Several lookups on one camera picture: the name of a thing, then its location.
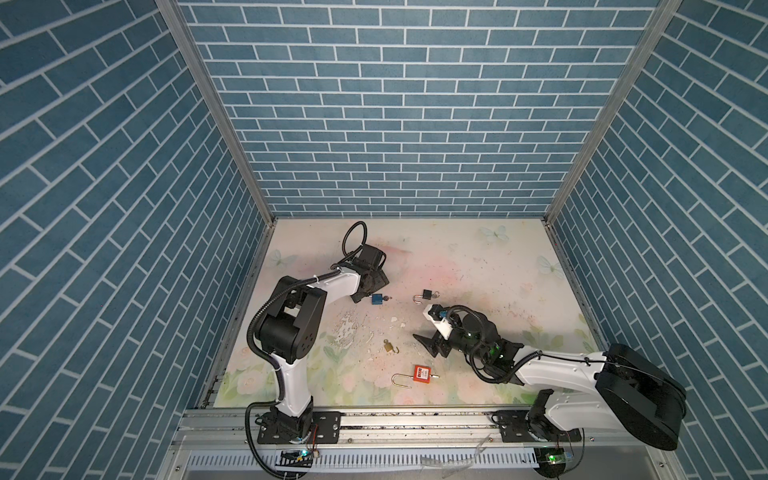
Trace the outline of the black padlock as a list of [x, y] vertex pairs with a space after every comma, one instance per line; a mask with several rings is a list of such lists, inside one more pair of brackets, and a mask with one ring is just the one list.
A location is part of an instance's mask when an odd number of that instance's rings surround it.
[[424, 301], [435, 300], [435, 299], [438, 299], [439, 297], [440, 297], [440, 293], [438, 291], [424, 289], [421, 294], [417, 294], [413, 296], [413, 301], [416, 304], [421, 304]]

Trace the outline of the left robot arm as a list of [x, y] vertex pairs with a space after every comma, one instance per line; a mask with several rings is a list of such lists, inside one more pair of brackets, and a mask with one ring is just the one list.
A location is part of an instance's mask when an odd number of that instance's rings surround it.
[[389, 284], [383, 271], [386, 254], [367, 243], [365, 222], [357, 221], [349, 230], [358, 227], [362, 240], [357, 248], [343, 249], [341, 260], [322, 275], [302, 280], [282, 277], [246, 330], [248, 348], [275, 372], [278, 396], [265, 404], [270, 419], [291, 441], [310, 433], [313, 398], [306, 357], [318, 338], [325, 306], [344, 297], [358, 303]]

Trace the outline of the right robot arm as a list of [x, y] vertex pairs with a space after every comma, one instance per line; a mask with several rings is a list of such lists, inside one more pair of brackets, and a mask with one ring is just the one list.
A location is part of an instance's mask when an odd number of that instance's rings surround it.
[[555, 442], [598, 429], [624, 431], [658, 450], [677, 449], [685, 389], [631, 347], [543, 351], [504, 339], [486, 315], [463, 305], [429, 304], [423, 315], [436, 331], [416, 339], [431, 356], [458, 351], [486, 384], [538, 390], [525, 416], [534, 439]]

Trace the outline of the red padlock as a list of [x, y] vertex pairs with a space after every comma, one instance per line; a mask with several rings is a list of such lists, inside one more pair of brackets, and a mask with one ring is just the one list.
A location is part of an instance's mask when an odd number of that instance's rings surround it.
[[390, 380], [396, 387], [411, 388], [413, 384], [430, 384], [433, 379], [438, 378], [439, 375], [434, 374], [430, 367], [415, 365], [411, 374], [394, 373]]

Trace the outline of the small brass padlock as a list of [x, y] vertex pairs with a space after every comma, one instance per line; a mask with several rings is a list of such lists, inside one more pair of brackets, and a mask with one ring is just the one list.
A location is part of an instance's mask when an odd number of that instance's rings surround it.
[[383, 340], [384, 350], [386, 353], [399, 354], [400, 350], [394, 346], [388, 339]]

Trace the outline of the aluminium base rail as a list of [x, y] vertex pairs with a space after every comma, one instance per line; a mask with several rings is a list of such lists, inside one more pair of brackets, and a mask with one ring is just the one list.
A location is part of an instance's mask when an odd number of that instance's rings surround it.
[[291, 443], [274, 426], [245, 426], [241, 409], [188, 410], [159, 478], [314, 479], [373, 473], [457, 479], [509, 471], [539, 479], [681, 479], [674, 454], [629, 434], [579, 430], [539, 441], [521, 406], [319, 409], [308, 437]]

